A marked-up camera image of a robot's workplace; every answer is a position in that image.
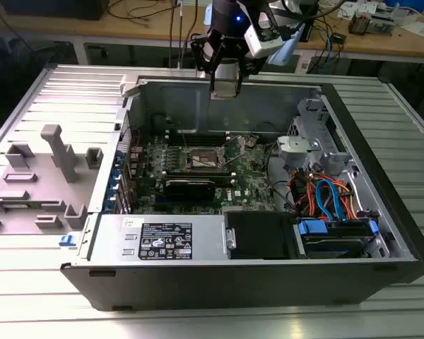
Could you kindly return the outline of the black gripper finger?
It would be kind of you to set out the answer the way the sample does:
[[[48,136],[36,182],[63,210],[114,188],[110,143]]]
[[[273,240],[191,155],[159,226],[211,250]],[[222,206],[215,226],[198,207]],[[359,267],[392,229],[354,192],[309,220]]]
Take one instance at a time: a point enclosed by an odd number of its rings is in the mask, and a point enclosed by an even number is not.
[[[208,32],[206,35],[195,37],[190,42],[196,69],[204,72],[210,80],[209,92],[215,91],[216,70],[219,65],[219,35]]]
[[[242,88],[242,82],[250,75],[257,75],[265,64],[265,58],[249,59],[241,58],[238,61],[239,71],[235,94],[239,95]]]

